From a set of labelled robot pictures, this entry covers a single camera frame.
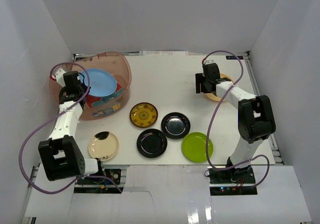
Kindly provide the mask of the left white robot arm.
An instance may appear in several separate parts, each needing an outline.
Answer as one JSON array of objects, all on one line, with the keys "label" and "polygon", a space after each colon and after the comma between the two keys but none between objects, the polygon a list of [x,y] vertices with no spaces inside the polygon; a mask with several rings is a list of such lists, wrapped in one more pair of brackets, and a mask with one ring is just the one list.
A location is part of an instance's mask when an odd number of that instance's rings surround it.
[{"label": "left white robot arm", "polygon": [[46,176],[49,181],[55,181],[88,175],[94,183],[101,183],[106,176],[101,161],[84,158],[74,138],[88,87],[81,81],[78,71],[66,72],[58,68],[53,78],[61,85],[60,116],[48,139],[38,145]]}]

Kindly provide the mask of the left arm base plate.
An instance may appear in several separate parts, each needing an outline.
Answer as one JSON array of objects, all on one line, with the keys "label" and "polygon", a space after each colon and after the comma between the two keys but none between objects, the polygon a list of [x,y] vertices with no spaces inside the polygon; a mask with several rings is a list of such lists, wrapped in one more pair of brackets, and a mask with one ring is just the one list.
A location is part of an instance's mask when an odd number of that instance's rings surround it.
[{"label": "left arm base plate", "polygon": [[98,188],[100,190],[107,190],[109,187],[114,187],[111,180],[116,184],[121,183],[121,169],[104,169],[96,174],[79,179],[76,182],[76,187],[84,188]]}]

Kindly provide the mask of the red and teal flower plate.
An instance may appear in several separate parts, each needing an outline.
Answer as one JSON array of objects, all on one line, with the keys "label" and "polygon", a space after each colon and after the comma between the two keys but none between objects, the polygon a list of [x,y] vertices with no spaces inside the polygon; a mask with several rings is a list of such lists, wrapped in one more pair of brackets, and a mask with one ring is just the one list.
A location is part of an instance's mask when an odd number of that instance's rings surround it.
[{"label": "red and teal flower plate", "polygon": [[115,92],[112,93],[111,95],[104,96],[104,97],[95,97],[95,96],[88,94],[86,96],[85,103],[87,104],[87,106],[89,108],[98,107],[100,105],[107,104],[111,100],[117,98],[118,96],[120,96],[123,93],[123,91],[124,91],[123,87],[119,83],[117,83],[117,88],[116,88]]}]

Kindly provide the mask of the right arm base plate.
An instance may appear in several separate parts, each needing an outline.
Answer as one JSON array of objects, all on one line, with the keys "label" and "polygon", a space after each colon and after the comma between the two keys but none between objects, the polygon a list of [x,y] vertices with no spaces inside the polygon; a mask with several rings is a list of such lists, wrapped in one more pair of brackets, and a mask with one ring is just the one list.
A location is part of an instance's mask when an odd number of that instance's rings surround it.
[{"label": "right arm base plate", "polygon": [[255,185],[256,178],[253,169],[247,172],[231,175],[228,171],[214,171],[208,168],[205,177],[209,179],[209,189],[211,196],[241,196],[257,195],[258,191]]}]

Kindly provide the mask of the peach orange plate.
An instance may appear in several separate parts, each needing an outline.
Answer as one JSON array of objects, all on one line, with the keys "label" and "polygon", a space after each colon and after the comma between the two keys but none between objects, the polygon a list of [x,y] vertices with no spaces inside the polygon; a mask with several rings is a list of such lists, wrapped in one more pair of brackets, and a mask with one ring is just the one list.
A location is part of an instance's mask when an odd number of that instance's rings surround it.
[{"label": "peach orange plate", "polygon": [[[223,73],[220,73],[220,77],[221,77],[221,78],[228,78],[231,82],[234,83],[233,79],[232,79],[230,76],[228,76],[228,75],[225,75],[225,74],[223,74]],[[211,101],[219,102],[219,101],[221,100],[221,97],[217,97],[217,96],[215,96],[215,95],[212,94],[212,93],[205,93],[205,96],[206,96],[209,100],[211,100]]]}]

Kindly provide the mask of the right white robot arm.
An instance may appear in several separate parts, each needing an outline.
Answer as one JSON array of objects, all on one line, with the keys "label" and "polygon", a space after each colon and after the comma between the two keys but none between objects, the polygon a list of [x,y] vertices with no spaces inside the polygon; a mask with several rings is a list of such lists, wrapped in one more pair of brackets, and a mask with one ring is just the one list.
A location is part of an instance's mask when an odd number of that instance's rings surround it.
[{"label": "right white robot arm", "polygon": [[244,177],[244,172],[249,169],[251,162],[260,157],[255,155],[258,147],[267,140],[276,130],[270,99],[266,95],[251,94],[229,78],[222,78],[218,65],[214,61],[203,61],[202,73],[195,75],[195,85],[197,93],[212,93],[220,97],[212,118],[208,131],[211,130],[213,120],[218,108],[225,100],[234,106],[237,113],[237,128],[239,132],[238,144],[227,159],[225,168],[215,167],[209,157],[208,144],[206,141],[206,157],[211,169],[226,174],[226,178],[231,183],[238,183]]}]

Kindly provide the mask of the light blue plate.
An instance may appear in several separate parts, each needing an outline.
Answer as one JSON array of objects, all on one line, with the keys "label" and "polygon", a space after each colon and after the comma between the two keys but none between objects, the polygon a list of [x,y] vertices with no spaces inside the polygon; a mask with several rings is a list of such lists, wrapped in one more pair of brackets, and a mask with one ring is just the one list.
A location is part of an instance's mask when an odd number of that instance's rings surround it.
[{"label": "light blue plate", "polygon": [[100,69],[87,69],[87,73],[80,73],[80,80],[86,86],[90,78],[89,95],[94,97],[105,97],[113,94],[117,89],[117,81],[110,73]]}]

